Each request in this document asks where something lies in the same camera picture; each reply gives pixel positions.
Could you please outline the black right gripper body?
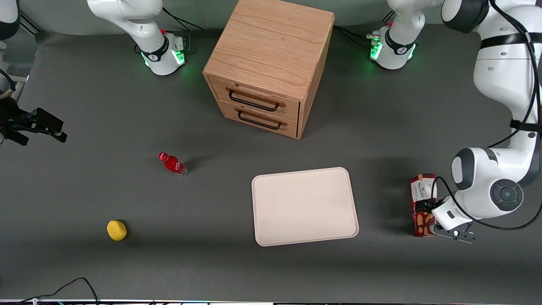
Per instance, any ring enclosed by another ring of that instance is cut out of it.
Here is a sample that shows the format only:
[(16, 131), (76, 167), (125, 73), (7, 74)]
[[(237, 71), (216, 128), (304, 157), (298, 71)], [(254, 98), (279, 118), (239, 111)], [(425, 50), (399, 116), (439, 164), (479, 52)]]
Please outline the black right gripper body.
[(39, 133), (38, 129), (32, 127), (36, 124), (34, 117), (39, 108), (32, 112), (26, 112), (19, 108), (17, 102), (12, 98), (4, 98), (0, 101), (0, 129), (2, 137), (10, 137), (16, 131), (24, 130), (31, 133)]

